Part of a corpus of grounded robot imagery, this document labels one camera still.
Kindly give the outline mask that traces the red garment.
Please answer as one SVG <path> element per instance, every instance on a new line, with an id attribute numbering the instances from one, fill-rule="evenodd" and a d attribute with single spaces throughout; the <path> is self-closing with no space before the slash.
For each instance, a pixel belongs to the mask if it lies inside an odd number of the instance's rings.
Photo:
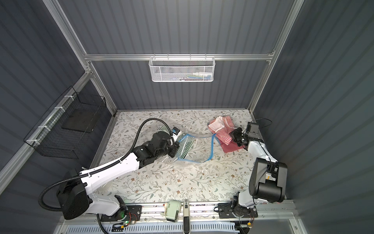
<path id="1" fill-rule="evenodd" d="M 222 147 L 224 153 L 231 153 L 243 149 L 242 146 L 238 146 L 238 144 L 232 140 L 232 137 L 229 134 L 215 136 L 215 138 L 218 140 L 218 143 Z"/>

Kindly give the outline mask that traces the green striped garment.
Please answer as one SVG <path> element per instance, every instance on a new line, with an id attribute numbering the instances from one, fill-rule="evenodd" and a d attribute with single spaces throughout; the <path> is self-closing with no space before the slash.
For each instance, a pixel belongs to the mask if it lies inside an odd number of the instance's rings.
<path id="1" fill-rule="evenodd" d="M 157 160 L 162 161 L 163 163 L 172 163 L 176 161 L 185 161 L 197 163 L 197 159 L 194 158 L 196 153 L 193 151 L 194 147 L 197 145 L 195 137 L 183 132 L 184 135 L 182 139 L 178 142 L 179 149 L 174 158 L 169 157 L 168 155 L 158 158 Z"/>

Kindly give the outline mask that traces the clear vacuum bag blue zipper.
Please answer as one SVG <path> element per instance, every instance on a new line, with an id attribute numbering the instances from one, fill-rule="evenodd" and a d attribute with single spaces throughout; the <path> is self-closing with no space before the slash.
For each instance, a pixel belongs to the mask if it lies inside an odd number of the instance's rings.
<path id="1" fill-rule="evenodd" d="M 213 135 L 192 135 L 157 118 L 143 121 L 126 157 L 134 156 L 139 167 L 161 161 L 204 163 L 214 156 Z"/>

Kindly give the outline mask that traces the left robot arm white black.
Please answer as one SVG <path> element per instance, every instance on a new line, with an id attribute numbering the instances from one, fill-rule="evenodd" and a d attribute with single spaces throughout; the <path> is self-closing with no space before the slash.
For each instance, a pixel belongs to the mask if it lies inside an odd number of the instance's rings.
<path id="1" fill-rule="evenodd" d="M 135 147 L 132 152 L 119 163 L 109 169 L 104 165 L 87 170 L 88 177 L 65 182 L 59 186 L 57 198 L 66 220 L 77 218 L 83 214 L 102 214 L 122 219 L 126 216 L 126 204 L 117 195 L 102 196 L 95 191 L 126 173 L 140 169 L 162 156 L 174 158 L 179 148 L 178 137 L 181 131 L 172 129 L 169 134 L 159 131 L 153 134 L 150 141 Z"/>

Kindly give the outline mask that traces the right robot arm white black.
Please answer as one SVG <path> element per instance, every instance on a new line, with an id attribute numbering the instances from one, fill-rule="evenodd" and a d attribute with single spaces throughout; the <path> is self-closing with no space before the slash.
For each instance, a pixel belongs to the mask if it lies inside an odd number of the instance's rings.
<path id="1" fill-rule="evenodd" d="M 238 192 L 232 200 L 231 210 L 235 216 L 248 214 L 256 205 L 256 199 L 281 203 L 285 199 L 287 165 L 279 162 L 268 151 L 260 136 L 257 123 L 249 122 L 245 130 L 237 128 L 230 132 L 234 142 L 255 154 L 255 162 L 248 189 Z"/>

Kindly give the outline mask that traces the white glue bottle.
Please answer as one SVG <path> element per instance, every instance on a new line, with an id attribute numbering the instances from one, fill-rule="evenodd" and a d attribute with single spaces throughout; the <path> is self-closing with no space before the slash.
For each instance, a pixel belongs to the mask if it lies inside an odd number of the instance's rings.
<path id="1" fill-rule="evenodd" d="M 203 79 L 210 79 L 213 75 L 213 73 L 210 72 L 198 72 L 198 73 L 193 73 L 192 74 L 195 77 L 201 77 Z"/>

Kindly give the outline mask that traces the pale green box on rail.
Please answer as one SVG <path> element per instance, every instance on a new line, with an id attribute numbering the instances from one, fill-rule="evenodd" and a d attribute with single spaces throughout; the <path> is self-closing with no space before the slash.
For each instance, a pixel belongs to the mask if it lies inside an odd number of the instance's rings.
<path id="1" fill-rule="evenodd" d="M 170 200 L 165 203 L 164 216 L 167 221 L 177 222 L 182 202 L 178 200 Z"/>

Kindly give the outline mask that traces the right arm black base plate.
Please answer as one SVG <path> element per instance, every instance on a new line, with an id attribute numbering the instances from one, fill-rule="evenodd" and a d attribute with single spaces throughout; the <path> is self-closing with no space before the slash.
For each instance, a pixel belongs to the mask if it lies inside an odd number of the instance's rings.
<path id="1" fill-rule="evenodd" d="M 219 214 L 220 219 L 254 219 L 258 217 L 257 210 L 255 208 L 246 208 L 243 206 L 232 206 L 232 202 L 219 203 L 214 210 Z"/>

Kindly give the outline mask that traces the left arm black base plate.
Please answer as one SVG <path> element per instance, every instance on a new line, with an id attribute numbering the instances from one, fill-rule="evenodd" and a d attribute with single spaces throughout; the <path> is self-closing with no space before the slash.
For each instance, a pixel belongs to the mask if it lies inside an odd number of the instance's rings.
<path id="1" fill-rule="evenodd" d="M 112 216 L 102 215 L 101 222 L 125 222 L 125 221 L 139 221 L 142 213 L 141 205 L 130 205 L 126 208 L 121 207 Z"/>

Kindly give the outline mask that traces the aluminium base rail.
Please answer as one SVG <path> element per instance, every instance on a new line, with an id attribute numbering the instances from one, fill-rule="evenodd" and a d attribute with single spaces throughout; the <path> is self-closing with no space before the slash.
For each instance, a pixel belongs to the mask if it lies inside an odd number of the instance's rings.
<path id="1" fill-rule="evenodd" d="M 220 219 L 214 210 L 220 202 L 190 202 L 191 234 L 305 234 L 292 200 L 255 205 L 254 219 Z M 56 234 L 183 234 L 183 202 L 177 222 L 167 221 L 164 203 L 141 203 L 139 221 L 101 222 L 87 214 L 73 220 L 61 220 Z"/>

